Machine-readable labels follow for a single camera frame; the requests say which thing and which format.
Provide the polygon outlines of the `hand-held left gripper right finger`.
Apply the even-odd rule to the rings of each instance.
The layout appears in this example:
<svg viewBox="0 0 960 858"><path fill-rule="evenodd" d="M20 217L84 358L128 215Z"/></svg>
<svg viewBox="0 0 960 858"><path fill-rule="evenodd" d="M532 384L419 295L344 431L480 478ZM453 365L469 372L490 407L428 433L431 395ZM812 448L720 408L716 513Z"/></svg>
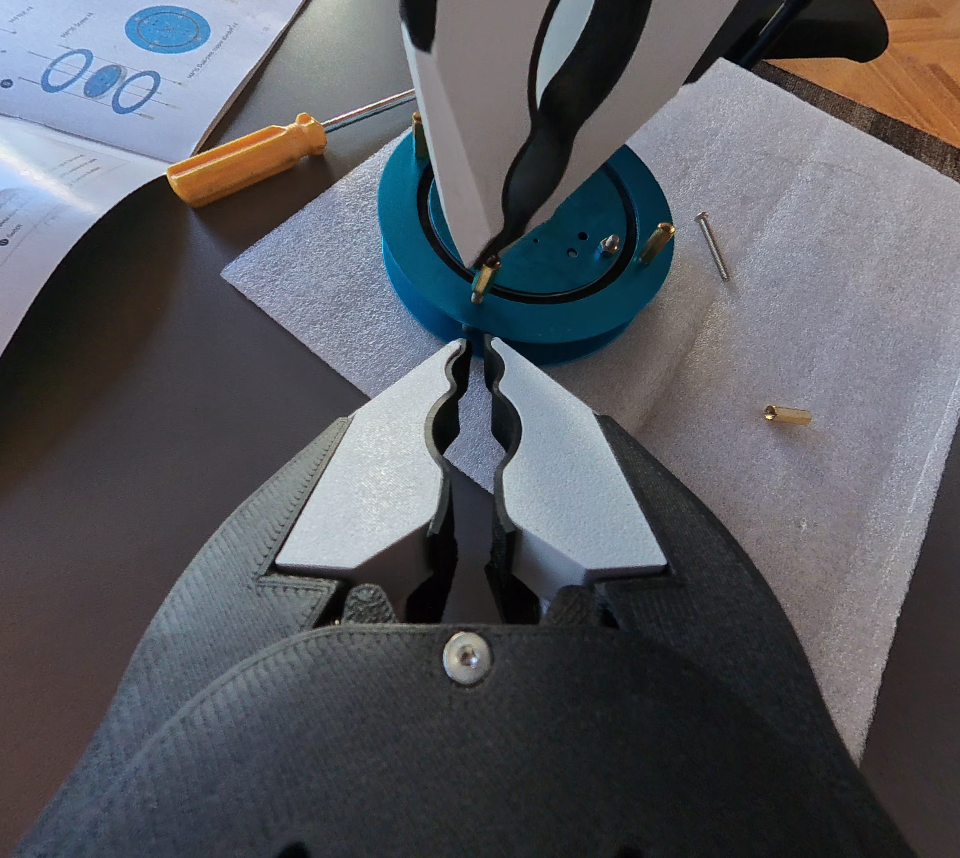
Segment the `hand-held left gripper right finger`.
<svg viewBox="0 0 960 858"><path fill-rule="evenodd" d="M507 576L554 598L662 573L667 559L593 410L498 337L486 338L485 374L506 452L494 495L512 539Z"/></svg>

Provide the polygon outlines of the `orange handled screwdriver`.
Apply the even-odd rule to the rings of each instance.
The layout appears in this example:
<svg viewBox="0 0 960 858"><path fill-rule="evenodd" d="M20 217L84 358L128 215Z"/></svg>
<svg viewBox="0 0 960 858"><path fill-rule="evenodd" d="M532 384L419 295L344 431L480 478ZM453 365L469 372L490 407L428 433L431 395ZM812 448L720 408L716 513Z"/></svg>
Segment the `orange handled screwdriver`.
<svg viewBox="0 0 960 858"><path fill-rule="evenodd" d="M260 129L174 164L167 179L182 201L203 207L294 168L307 156L323 155L330 132L414 100L415 94L411 89L324 122L299 114L292 124Z"/></svg>

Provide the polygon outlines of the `blue disc with bearing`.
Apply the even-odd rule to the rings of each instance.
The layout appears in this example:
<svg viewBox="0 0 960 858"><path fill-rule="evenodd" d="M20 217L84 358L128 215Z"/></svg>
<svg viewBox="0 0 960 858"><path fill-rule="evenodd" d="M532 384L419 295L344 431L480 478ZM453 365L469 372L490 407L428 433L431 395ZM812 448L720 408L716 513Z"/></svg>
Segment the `blue disc with bearing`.
<svg viewBox="0 0 960 858"><path fill-rule="evenodd" d="M559 304L606 287L636 241L635 214L626 186L607 162L505 253L486 297Z"/></svg>

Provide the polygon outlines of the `blue round metal base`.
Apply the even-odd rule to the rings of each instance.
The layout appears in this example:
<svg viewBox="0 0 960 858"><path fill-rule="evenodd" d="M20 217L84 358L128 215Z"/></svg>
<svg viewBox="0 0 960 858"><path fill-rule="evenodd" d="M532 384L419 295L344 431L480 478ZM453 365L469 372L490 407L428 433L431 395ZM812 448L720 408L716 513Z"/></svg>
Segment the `blue round metal base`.
<svg viewBox="0 0 960 858"><path fill-rule="evenodd" d="M414 155L405 136L384 168L378 189L382 253L390 282L406 308L445 342L465 332L499 336L539 366L591 355L615 340L663 286L673 258L670 241L649 265L637 259L660 222L672 220L653 174L627 146L607 162L627 188L637 230L627 261L595 293L559 304L526 304L500 297L471 302L474 272L454 245L433 170Z"/></svg>

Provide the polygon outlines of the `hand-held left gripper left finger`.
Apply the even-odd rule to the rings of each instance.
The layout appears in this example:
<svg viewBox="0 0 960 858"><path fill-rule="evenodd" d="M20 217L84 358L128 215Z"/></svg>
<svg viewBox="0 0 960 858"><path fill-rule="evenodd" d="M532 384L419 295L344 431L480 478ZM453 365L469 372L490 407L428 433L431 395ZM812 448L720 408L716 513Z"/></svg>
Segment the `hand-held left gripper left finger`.
<svg viewBox="0 0 960 858"><path fill-rule="evenodd" d="M428 532L448 482L437 413L456 403L453 367L470 353L451 341L354 412L276 557L280 572L377 584L388 598L430 576Z"/></svg>

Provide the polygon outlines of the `dark grey desk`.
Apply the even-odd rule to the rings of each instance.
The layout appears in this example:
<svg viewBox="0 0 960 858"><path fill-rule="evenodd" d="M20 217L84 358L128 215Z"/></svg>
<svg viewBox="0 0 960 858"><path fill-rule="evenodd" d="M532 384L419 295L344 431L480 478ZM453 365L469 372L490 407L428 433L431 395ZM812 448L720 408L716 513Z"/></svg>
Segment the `dark grey desk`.
<svg viewBox="0 0 960 858"><path fill-rule="evenodd" d="M310 0L213 141L409 84L396 0ZM393 111L199 216L165 179L102 218L2 356L6 856L75 767L130 656L234 508L364 395L222 268L396 136ZM958 440L862 769L922 856L958 856Z"/></svg>

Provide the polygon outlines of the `printed instruction booklet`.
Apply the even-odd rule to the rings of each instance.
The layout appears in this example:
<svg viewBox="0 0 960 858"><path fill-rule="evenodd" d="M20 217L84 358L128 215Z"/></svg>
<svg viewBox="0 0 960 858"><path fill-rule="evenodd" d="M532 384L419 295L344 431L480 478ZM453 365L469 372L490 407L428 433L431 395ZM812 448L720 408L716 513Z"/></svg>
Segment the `printed instruction booklet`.
<svg viewBox="0 0 960 858"><path fill-rule="evenodd" d="M2 347L84 233L206 140L304 2L2 0Z"/></svg>

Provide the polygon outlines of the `silver screw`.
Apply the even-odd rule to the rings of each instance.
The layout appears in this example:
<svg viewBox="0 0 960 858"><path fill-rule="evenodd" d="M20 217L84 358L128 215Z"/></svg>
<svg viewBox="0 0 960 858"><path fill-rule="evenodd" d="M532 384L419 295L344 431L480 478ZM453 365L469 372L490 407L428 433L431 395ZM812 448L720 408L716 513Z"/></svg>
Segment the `silver screw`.
<svg viewBox="0 0 960 858"><path fill-rule="evenodd" d="M711 259L718 271L718 274L721 280L724 283L728 283L731 280L731 276L729 275L730 272L728 270L726 261L719 247L718 241L714 236L714 230L710 222L709 213L701 212L698 216L696 216L696 222L701 229L706 247L710 252Z"/></svg>

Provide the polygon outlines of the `white foam sheet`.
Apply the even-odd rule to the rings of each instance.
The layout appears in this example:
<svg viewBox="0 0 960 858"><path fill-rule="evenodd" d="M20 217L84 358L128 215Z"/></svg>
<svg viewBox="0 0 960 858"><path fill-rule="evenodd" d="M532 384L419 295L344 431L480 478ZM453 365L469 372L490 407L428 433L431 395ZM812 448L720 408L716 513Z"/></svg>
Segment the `white foam sheet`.
<svg viewBox="0 0 960 858"><path fill-rule="evenodd" d="M958 185L724 62L629 144L677 219L672 267L614 343L548 373L750 554L858 758L956 427Z"/></svg>

